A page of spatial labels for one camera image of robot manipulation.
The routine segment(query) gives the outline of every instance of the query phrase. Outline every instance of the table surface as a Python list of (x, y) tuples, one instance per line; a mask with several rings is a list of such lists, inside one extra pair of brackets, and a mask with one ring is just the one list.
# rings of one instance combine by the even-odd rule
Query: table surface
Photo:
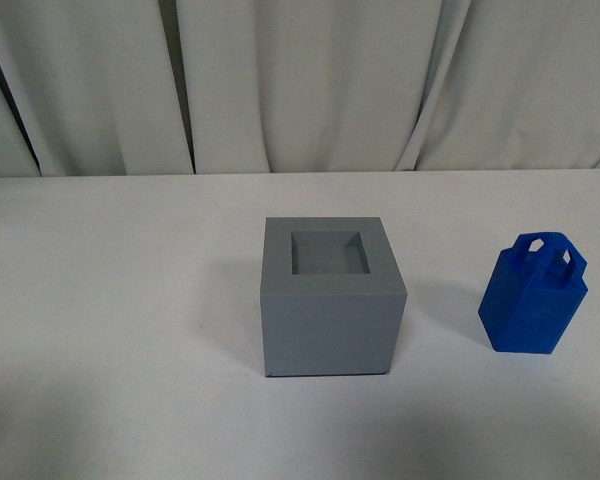
[[(265, 378), (267, 216), (379, 216), (391, 372)], [(589, 294), (494, 352), (500, 250), (561, 231)], [(0, 179), (0, 479), (600, 478), (600, 170)]]

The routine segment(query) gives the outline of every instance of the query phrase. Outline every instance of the blue plastic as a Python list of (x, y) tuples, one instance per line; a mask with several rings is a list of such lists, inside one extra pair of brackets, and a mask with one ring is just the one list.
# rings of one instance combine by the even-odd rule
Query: blue plastic
[[(530, 251), (538, 239), (542, 247)], [(586, 266), (558, 232), (523, 234), (502, 250), (478, 310), (494, 350), (553, 352), (587, 293)]]

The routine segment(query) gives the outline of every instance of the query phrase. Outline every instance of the hollow gray block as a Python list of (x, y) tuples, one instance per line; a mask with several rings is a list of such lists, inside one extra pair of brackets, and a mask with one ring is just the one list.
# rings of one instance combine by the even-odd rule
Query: hollow gray block
[(387, 373), (406, 300), (379, 218), (267, 218), (266, 376)]

